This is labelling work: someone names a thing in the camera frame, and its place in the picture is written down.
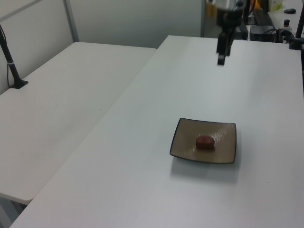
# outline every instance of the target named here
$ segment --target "white table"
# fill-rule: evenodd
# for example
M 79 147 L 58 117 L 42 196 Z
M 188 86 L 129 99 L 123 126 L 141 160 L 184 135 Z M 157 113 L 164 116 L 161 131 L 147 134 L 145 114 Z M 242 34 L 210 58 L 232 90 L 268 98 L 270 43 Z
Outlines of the white table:
M 284 25 L 284 20 L 288 19 L 290 20 L 289 26 L 291 27 L 294 34 L 296 33 L 296 30 L 298 28 L 299 19 L 302 11 L 303 3 L 301 0 L 284 0 L 283 1 L 283 8 L 280 10 L 275 10 L 268 12 L 275 28 L 279 28 L 279 26 Z M 296 9 L 295 14 L 286 14 L 284 13 L 284 10 L 294 8 Z
M 216 46 L 169 36 L 12 228 L 304 227 L 300 52 Z M 236 123 L 236 162 L 170 156 L 180 117 Z
M 0 197 L 28 204 L 155 52 L 74 43 L 0 96 Z

